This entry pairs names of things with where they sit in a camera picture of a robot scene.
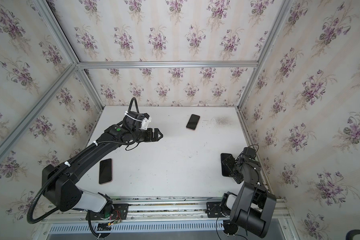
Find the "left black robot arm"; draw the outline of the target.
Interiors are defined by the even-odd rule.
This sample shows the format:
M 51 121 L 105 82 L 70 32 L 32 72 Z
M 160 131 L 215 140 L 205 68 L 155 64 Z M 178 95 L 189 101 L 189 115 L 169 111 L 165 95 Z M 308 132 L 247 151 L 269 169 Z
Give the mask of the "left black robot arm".
M 87 210 L 110 215 L 113 211 L 109 196 L 91 193 L 77 187 L 79 180 L 107 154 L 122 147 L 139 143 L 157 142 L 163 134 L 157 128 L 148 128 L 151 121 L 148 114 L 125 113 L 124 119 L 111 125 L 88 147 L 71 159 L 54 167 L 43 169 L 43 196 L 58 211 Z

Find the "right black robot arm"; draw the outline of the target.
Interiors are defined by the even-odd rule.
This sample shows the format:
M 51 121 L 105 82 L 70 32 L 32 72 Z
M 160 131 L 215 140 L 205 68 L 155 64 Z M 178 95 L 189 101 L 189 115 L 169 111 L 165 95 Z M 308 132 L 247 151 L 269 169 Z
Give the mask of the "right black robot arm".
M 242 185 L 237 194 L 224 194 L 221 213 L 230 217 L 228 224 L 235 229 L 242 228 L 263 239 L 268 233 L 277 198 L 263 184 L 262 168 L 256 161 L 257 146 L 245 147 L 236 158 L 232 154 L 221 154 L 222 175 Z

